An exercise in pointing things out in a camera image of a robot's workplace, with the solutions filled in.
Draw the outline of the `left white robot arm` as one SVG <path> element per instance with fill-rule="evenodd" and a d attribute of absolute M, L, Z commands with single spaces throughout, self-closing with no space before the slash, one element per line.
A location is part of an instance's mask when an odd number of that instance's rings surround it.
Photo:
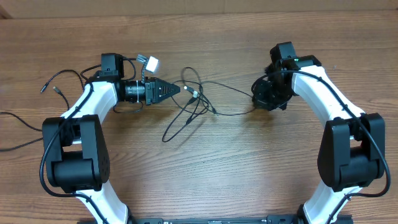
<path fill-rule="evenodd" d="M 155 77 L 126 79 L 125 61 L 139 62 L 143 72 L 151 73 L 159 64 L 153 56 L 102 54 L 78 101 L 60 117 L 42 124 L 39 178 L 43 189 L 53 197 L 78 198 L 95 223 L 135 223 L 109 181 L 110 160 L 101 127 L 106 115 L 119 102 L 153 105 L 180 92 L 179 86 Z"/>

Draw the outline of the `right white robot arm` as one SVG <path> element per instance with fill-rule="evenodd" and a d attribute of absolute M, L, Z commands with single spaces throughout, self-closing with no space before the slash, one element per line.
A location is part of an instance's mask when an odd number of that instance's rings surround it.
<path fill-rule="evenodd" d="M 355 106 L 328 78 L 314 56 L 299 57 L 291 42 L 270 51 L 271 64 L 251 87 L 254 106 L 285 110 L 300 96 L 324 132 L 317 157 L 321 181 L 294 215 L 268 215 L 267 223 L 352 223 L 340 211 L 353 197 L 387 194 L 391 173 L 385 158 L 385 122 Z"/>

